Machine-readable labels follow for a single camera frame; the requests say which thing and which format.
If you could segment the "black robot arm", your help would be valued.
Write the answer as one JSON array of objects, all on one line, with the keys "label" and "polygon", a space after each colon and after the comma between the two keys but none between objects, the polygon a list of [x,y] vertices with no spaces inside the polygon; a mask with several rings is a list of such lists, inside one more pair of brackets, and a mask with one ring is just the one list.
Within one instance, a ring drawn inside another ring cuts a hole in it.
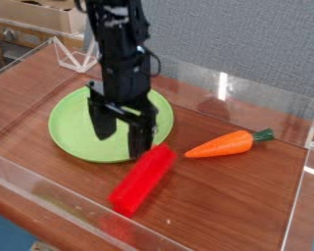
[{"label": "black robot arm", "polygon": [[101,67],[101,81],[87,83],[93,131],[105,139],[116,122],[126,123],[128,152],[136,159],[150,149],[157,129],[157,108],[148,98],[157,55],[144,46],[149,23],[141,0],[74,0],[74,5],[89,18]]}]

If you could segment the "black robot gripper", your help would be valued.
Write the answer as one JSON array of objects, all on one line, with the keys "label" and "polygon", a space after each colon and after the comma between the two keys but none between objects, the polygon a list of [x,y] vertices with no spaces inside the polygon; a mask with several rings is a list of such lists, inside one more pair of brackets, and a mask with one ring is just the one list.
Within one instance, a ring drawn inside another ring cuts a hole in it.
[{"label": "black robot gripper", "polygon": [[137,159],[152,147],[157,108],[148,99],[150,91],[150,54],[138,53],[125,60],[100,59],[101,82],[87,88],[89,115],[98,140],[116,131],[116,119],[129,123],[129,158]]}]

